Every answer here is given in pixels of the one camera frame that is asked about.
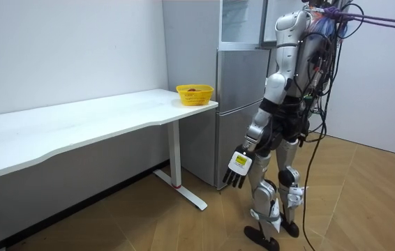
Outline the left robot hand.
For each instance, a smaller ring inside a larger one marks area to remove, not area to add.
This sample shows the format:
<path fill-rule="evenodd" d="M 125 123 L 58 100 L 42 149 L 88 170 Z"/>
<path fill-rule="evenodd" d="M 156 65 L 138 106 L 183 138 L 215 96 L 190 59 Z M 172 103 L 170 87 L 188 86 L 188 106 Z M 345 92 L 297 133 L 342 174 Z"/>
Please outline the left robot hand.
<path fill-rule="evenodd" d="M 228 169 L 223 177 L 223 182 L 233 188 L 242 188 L 246 177 L 253 166 L 255 153 L 243 145 L 239 145 L 233 152 L 228 163 Z"/>

